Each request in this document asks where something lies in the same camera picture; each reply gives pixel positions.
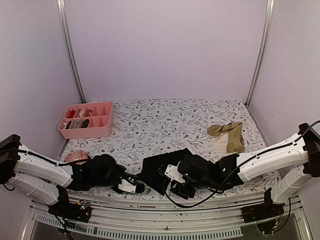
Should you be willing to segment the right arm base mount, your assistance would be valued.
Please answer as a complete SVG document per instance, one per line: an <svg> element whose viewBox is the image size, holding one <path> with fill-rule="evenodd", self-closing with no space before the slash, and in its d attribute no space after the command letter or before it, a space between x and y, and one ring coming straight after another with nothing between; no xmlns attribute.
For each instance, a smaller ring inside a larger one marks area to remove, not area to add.
<svg viewBox="0 0 320 240"><path fill-rule="evenodd" d="M245 223L261 221L280 216L284 213L284 204L274 203L272 200L271 191L272 188L270 187L264 193L264 199L262 203L241 208L241 215Z"/></svg>

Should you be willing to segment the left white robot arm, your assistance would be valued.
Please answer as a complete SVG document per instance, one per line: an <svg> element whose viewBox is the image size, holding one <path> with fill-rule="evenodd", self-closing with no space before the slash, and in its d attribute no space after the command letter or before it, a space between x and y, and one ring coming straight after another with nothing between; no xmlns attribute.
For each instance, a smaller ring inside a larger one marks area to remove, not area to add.
<svg viewBox="0 0 320 240"><path fill-rule="evenodd" d="M125 169L109 155L59 162L30 150L12 134L0 142L0 183L9 184L22 174L53 182L73 191L111 187L122 191Z"/></svg>

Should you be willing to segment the black white-striped underwear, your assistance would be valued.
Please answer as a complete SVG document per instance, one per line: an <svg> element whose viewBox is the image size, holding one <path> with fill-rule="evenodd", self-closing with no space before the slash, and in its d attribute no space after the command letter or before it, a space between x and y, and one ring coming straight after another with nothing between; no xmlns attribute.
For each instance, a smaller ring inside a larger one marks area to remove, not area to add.
<svg viewBox="0 0 320 240"><path fill-rule="evenodd" d="M164 187L169 182L165 175L168 165L177 166L185 156L193 154L187 149L176 150L168 153L146 157L142 162L142 170L137 175L138 179L150 186L160 195L165 195Z"/></svg>

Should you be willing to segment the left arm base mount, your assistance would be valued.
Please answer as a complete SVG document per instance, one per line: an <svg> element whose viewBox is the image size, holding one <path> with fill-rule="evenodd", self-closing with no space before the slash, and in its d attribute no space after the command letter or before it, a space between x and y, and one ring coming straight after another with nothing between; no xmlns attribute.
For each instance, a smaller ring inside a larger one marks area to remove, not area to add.
<svg viewBox="0 0 320 240"><path fill-rule="evenodd" d="M48 213L62 217L62 219L74 220L88 223L92 214L92 208L89 202L79 200L71 203L68 192L60 185L55 187L58 192L57 203L48 205Z"/></svg>

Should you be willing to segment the tan beige underwear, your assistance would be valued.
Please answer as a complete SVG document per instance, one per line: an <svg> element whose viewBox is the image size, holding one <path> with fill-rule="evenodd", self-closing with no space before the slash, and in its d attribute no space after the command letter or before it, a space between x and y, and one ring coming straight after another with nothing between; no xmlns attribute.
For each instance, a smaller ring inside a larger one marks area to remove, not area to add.
<svg viewBox="0 0 320 240"><path fill-rule="evenodd" d="M212 125L207 129L211 136L212 150L215 153L243 153L245 143L242 137L241 122L230 122L226 125Z"/></svg>

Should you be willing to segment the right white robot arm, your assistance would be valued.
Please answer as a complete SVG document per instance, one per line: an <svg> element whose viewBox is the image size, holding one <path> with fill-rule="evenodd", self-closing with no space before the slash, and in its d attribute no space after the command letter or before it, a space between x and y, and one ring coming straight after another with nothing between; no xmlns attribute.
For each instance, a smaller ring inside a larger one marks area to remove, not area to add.
<svg viewBox="0 0 320 240"><path fill-rule="evenodd" d="M295 192L312 178L320 176L320 135L314 130L319 124L303 123L291 137L249 153L234 153L216 163L198 155L187 155L177 165L168 165L164 175L182 186L204 184L213 192L222 193L251 179L285 167L292 167L287 175L259 206L262 218L269 218Z"/></svg>

